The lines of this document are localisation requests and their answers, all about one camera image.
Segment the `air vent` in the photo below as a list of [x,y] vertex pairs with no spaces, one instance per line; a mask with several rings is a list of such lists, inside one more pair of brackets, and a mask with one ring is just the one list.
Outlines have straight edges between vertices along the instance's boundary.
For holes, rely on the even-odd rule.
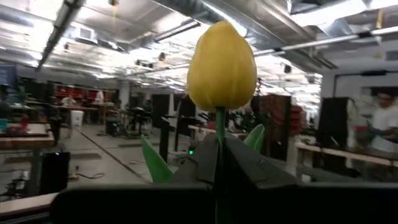
[[76,28],[75,31],[76,37],[86,40],[93,40],[94,39],[94,31],[91,29],[86,28]]
[[386,52],[386,61],[398,60],[398,50],[391,50]]

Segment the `green leaf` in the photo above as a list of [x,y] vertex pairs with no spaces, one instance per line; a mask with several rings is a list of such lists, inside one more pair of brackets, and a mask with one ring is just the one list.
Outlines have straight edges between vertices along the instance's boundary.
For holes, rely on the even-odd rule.
[[167,183],[173,176],[173,172],[167,166],[166,162],[154,150],[152,144],[141,136],[142,153],[149,169],[152,181],[155,184]]
[[265,127],[262,124],[257,125],[246,137],[244,143],[256,152],[260,152],[264,140]]

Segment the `fluorescent light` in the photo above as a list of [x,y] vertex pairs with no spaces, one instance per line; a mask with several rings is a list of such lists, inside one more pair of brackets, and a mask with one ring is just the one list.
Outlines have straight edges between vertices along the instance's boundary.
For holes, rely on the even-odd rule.
[[286,87],[286,91],[305,91],[307,93],[319,93],[321,87],[319,85],[307,85],[307,86],[297,86],[297,87]]
[[223,11],[209,5],[206,2],[202,2],[206,7],[208,7],[211,11],[217,13],[218,15],[220,15],[222,18],[224,18],[225,20],[227,20],[229,23],[232,24],[232,26],[236,29],[236,31],[238,32],[238,34],[242,37],[245,37],[248,34],[248,30],[242,26],[241,24],[239,24],[236,20],[232,19],[229,15],[227,15],[226,13],[224,13]]
[[108,44],[109,44],[110,46],[112,46],[112,48],[113,48],[114,50],[118,49],[118,46],[117,46],[114,42],[108,41]]
[[102,71],[106,72],[106,73],[114,73],[114,70],[112,70],[110,68],[104,68],[104,69],[102,69]]
[[158,50],[140,47],[138,49],[131,50],[129,54],[136,60],[155,60],[159,56],[160,52]]
[[96,78],[114,78],[114,75],[107,75],[107,74],[95,74]]
[[43,58],[42,54],[40,54],[38,52],[31,52],[30,56],[32,56],[36,60],[41,60]]
[[367,6],[362,0],[345,0],[339,3],[331,2],[308,12],[292,15],[292,19],[302,27],[317,26],[333,23],[336,19],[359,14],[366,9]]
[[181,65],[173,65],[170,66],[169,69],[178,69],[178,68],[187,68],[189,67],[189,63],[181,64]]

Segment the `white shirt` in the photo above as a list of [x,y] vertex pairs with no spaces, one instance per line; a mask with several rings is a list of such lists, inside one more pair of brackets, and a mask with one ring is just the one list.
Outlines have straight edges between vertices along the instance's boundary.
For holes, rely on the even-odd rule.
[[73,98],[69,98],[69,97],[64,97],[61,101],[63,106],[71,106],[74,105],[76,103],[76,101]]
[[95,96],[95,103],[103,103],[104,102],[104,93],[102,91],[98,91]]
[[[398,127],[398,107],[378,108],[373,113],[372,126],[381,131]],[[384,152],[398,152],[398,144],[394,144],[380,136],[372,141],[372,147]]]

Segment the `black stand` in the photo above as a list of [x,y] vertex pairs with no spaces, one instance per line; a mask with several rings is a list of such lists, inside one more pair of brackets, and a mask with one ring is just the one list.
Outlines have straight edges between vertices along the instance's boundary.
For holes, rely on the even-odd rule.
[[167,156],[169,154],[169,126],[170,123],[166,118],[162,118],[162,128],[160,130],[160,146],[159,154],[167,163]]

